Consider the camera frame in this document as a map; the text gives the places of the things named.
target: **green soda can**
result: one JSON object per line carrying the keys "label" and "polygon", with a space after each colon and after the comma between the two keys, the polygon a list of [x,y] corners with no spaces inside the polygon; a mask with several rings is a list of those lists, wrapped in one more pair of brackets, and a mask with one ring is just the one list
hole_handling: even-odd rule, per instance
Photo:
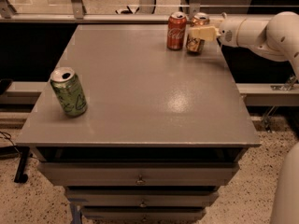
{"label": "green soda can", "polygon": [[86,111],[85,95],[78,76],[72,68],[56,68],[50,75],[50,85],[67,116],[76,117]]}

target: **gray drawer cabinet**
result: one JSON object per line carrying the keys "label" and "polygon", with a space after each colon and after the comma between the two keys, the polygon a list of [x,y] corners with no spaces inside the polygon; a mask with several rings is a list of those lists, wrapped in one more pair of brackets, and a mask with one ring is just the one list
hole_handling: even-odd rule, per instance
{"label": "gray drawer cabinet", "polygon": [[192,56],[166,36],[166,24],[79,25],[58,65],[78,74],[86,113],[68,118],[48,83],[18,137],[87,218],[196,221],[259,146],[217,42]]}

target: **speckled floor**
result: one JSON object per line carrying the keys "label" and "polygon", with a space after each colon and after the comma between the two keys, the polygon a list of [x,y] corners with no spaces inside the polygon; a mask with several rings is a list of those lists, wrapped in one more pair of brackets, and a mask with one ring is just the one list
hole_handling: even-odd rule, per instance
{"label": "speckled floor", "polygon": [[[0,131],[10,133],[12,140],[16,140],[27,116],[28,113],[1,112]],[[228,186],[220,188],[220,198],[206,209],[206,215],[196,224],[269,223],[279,169],[287,152],[298,142],[298,130],[289,112],[272,118],[273,133],[264,130],[259,115],[251,114],[251,118],[262,145],[251,148],[243,156],[239,172]],[[0,145],[8,146],[9,142],[0,139]],[[27,162],[25,173],[29,175],[28,181],[14,183],[18,163],[18,158],[0,160],[0,223],[70,223],[72,217],[64,189],[54,187],[38,172],[36,159]],[[82,222],[108,223],[85,217]]]}

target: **can lid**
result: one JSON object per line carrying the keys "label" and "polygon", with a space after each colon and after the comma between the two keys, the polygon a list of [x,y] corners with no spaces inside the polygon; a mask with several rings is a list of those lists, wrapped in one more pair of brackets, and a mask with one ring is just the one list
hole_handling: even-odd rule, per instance
{"label": "can lid", "polygon": [[171,17],[174,19],[184,19],[186,18],[186,14],[181,11],[176,11],[171,14]]}
{"label": "can lid", "polygon": [[209,20],[209,16],[204,12],[198,12],[194,15],[197,20],[206,21]]}
{"label": "can lid", "polygon": [[70,67],[56,68],[51,74],[50,79],[55,82],[66,82],[75,75],[75,71]]}

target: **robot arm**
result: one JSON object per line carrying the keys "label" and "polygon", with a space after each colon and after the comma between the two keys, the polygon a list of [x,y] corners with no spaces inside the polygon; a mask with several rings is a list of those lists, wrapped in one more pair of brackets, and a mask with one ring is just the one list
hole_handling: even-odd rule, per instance
{"label": "robot arm", "polygon": [[229,47],[250,49],[266,59],[289,61],[299,77],[299,16],[282,12],[271,20],[226,18],[219,27],[220,42]]}

